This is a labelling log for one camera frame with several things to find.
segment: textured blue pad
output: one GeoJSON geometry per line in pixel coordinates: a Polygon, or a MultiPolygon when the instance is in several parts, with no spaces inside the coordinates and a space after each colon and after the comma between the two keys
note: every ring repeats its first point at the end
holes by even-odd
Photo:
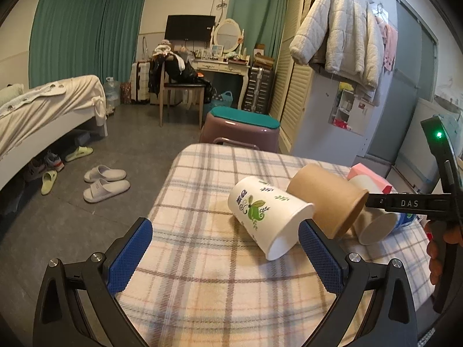
{"type": "Polygon", "coordinates": [[[328,292],[343,291],[341,267],[306,221],[299,225],[299,242],[328,292]]]}
{"type": "Polygon", "coordinates": [[[145,219],[108,270],[107,288],[112,296],[126,289],[152,238],[153,226],[145,219]]]}

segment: oval mirror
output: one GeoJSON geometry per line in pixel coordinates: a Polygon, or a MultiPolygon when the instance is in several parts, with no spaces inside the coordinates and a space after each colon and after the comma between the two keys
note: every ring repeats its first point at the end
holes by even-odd
{"type": "Polygon", "coordinates": [[[227,18],[218,24],[214,32],[214,44],[224,46],[224,53],[234,51],[238,47],[238,39],[241,36],[239,25],[227,18]]]}

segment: finger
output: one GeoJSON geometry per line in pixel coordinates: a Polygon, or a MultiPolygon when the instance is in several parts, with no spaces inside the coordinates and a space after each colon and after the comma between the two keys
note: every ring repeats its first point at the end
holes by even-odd
{"type": "Polygon", "coordinates": [[[444,241],[449,244],[460,244],[463,247],[460,226],[455,226],[444,233],[444,241]]]}
{"type": "Polygon", "coordinates": [[[431,259],[429,261],[429,270],[434,275],[440,277],[442,275],[442,264],[437,259],[431,259]]]}
{"type": "Polygon", "coordinates": [[[428,243],[426,253],[428,253],[428,255],[433,259],[436,259],[439,256],[439,248],[434,240],[431,240],[428,243]]]}
{"type": "Polygon", "coordinates": [[[424,229],[425,229],[425,233],[431,234],[432,233],[431,232],[431,223],[430,222],[426,223],[424,229]]]}
{"type": "Polygon", "coordinates": [[[431,281],[432,285],[436,285],[439,282],[439,277],[433,273],[430,274],[429,280],[431,281]]]}

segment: pillow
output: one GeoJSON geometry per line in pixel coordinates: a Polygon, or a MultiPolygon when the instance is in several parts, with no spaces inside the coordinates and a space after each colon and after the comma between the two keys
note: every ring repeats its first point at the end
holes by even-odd
{"type": "Polygon", "coordinates": [[[24,94],[24,85],[15,83],[0,90],[0,107],[15,97],[24,94]]]}

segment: black monitor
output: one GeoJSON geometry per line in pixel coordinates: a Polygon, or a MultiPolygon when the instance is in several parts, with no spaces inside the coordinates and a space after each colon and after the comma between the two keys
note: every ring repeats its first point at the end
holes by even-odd
{"type": "Polygon", "coordinates": [[[164,39],[210,41],[215,16],[168,16],[164,39]]]}

